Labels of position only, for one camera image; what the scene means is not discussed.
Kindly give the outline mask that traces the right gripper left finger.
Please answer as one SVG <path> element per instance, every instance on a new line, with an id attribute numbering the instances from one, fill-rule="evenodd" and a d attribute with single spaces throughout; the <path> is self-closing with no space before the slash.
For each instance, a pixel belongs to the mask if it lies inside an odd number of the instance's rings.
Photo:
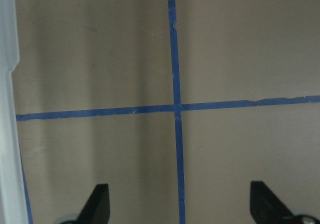
<path id="1" fill-rule="evenodd" d="M 111 216 L 110 192 L 107 183 L 97 184 L 80 214 L 74 220 L 62 224 L 108 224 Z"/>

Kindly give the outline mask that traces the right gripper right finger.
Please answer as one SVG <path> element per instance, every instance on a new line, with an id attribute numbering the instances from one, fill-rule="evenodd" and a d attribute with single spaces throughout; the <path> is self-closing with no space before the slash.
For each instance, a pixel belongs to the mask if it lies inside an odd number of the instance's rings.
<path id="1" fill-rule="evenodd" d="M 256 224 L 318 224 L 307 214 L 293 214 L 263 181 L 250 182 L 249 211 Z"/>

